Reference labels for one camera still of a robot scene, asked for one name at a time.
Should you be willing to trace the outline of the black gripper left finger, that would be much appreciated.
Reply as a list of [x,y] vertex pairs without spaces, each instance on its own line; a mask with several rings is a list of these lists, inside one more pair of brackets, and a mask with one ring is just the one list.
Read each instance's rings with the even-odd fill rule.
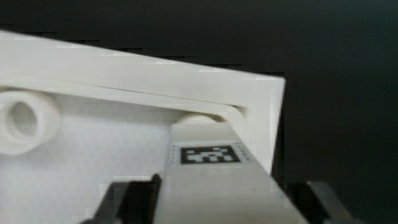
[[80,224],[153,224],[162,178],[114,182],[109,186],[94,216]]

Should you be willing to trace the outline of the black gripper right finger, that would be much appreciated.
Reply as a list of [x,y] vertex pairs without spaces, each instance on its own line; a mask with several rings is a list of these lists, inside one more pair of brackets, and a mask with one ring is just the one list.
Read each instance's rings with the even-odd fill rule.
[[292,183],[286,193],[309,224],[368,224],[352,215],[325,182]]

